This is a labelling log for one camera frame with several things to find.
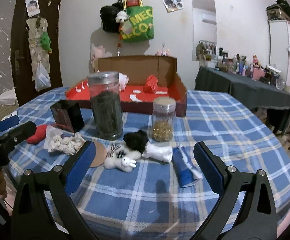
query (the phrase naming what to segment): blue plaid tablecloth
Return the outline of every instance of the blue plaid tablecloth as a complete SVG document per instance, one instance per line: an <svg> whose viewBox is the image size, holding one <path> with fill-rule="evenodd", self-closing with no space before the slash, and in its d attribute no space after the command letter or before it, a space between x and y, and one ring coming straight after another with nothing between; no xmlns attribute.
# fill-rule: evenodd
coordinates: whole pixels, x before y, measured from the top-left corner
<svg viewBox="0 0 290 240"><path fill-rule="evenodd" d="M50 106L65 99L66 88L51 90L18 109L20 123L53 123ZM174 121L173 147L183 145L193 158L196 142L204 141L226 165L240 171L266 171L274 194L277 213L290 205L290 159L274 134L250 110L225 93L188 91L187 114ZM91 109L81 109L85 139L96 138ZM149 132L151 116L123 113L124 133L143 129ZM68 156L48 153L44 142L22 142L9 154L8 170L16 182L26 169L50 171L64 164ZM243 200L240 194L224 230L231 228ZM61 223L49 193L46 193L55 220ZM189 239L206 219L218 194L205 178L196 185L179 188L172 163L141 159L130 173L103 166L90 168L71 198L90 228L100 239Z"/></svg>

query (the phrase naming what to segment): cable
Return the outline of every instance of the cable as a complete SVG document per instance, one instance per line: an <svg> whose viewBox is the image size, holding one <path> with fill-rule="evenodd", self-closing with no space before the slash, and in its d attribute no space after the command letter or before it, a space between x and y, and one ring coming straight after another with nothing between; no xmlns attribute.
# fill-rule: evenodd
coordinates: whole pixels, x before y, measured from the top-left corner
<svg viewBox="0 0 290 240"><path fill-rule="evenodd" d="M7 203L7 201L6 200L4 200L4 202L13 210L13 208L10 206L10 204L9 203Z"/></svg>

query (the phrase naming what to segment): brown door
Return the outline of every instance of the brown door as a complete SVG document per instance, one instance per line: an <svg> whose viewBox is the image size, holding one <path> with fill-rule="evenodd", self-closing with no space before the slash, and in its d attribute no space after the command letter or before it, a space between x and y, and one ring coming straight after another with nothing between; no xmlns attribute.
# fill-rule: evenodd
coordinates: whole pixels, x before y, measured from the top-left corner
<svg viewBox="0 0 290 240"><path fill-rule="evenodd" d="M58 11L60 2L61 0L38 0L40 16L47 19L47 32L51 39L51 49L53 51L49 54L51 87L37 92L35 81L32 81L28 26L25 22L28 19L25 0L16 0L11 29L11 64L16 97L20 106L53 88L62 87L58 55Z"/></svg>

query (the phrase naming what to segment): jar lid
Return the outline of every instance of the jar lid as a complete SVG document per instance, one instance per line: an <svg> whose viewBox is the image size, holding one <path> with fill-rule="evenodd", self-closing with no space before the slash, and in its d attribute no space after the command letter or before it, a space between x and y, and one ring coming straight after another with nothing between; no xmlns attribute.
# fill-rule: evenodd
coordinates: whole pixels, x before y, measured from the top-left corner
<svg viewBox="0 0 290 240"><path fill-rule="evenodd" d="M118 82L117 71L104 71L90 74L87 78L89 85L107 85Z"/></svg>
<svg viewBox="0 0 290 240"><path fill-rule="evenodd" d="M154 111L160 113L168 114L174 112L176 108L175 99L170 97L155 98L153 103L154 103Z"/></svg>

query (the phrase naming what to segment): small plastic jar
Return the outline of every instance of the small plastic jar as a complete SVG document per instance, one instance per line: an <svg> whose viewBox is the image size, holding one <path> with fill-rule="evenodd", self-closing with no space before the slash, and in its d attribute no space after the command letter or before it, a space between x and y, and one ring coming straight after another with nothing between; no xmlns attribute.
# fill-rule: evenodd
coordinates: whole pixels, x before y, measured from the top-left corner
<svg viewBox="0 0 290 240"><path fill-rule="evenodd" d="M159 97L155 98L153 105L152 138L158 142L170 141L173 138L176 101L170 97Z"/></svg>
<svg viewBox="0 0 290 240"><path fill-rule="evenodd" d="M88 76L88 85L98 136L115 140L123 132L118 72L91 74Z"/></svg>

